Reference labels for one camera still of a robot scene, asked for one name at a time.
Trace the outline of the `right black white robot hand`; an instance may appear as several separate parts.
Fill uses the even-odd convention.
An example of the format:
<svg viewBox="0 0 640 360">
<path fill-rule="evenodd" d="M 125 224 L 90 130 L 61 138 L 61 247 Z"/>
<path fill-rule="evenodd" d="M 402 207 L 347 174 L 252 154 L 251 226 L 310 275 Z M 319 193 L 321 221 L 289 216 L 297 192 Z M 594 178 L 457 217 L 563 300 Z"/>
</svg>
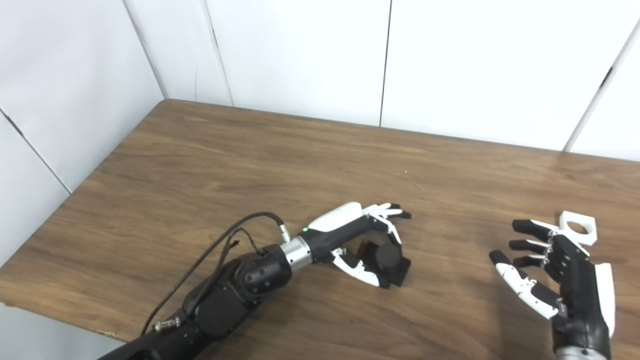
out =
<svg viewBox="0 0 640 360">
<path fill-rule="evenodd" d="M 558 360 L 610 360 L 616 300 L 609 263 L 594 264 L 576 235 L 535 219 L 515 219 L 512 228 L 533 240 L 511 240 L 529 255 L 509 259 L 502 250 L 489 259 L 524 304 L 551 323 Z"/>
</svg>

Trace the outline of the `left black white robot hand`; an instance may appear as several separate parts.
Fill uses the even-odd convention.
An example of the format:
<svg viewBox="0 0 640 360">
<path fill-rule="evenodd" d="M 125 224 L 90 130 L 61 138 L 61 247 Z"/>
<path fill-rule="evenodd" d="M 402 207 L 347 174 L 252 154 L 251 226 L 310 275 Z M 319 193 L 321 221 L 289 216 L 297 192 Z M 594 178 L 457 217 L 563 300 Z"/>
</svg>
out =
<svg viewBox="0 0 640 360">
<path fill-rule="evenodd" d="M 333 264 L 352 278 L 380 289 L 401 287 L 411 261 L 403 255 L 393 218 L 408 220 L 412 215 L 397 203 L 362 207 L 359 202 L 348 202 L 314 219 L 298 236 L 308 246 L 314 264 Z M 356 253 L 345 248 L 345 244 L 370 231 L 385 234 L 388 241 L 366 241 Z"/>
</svg>

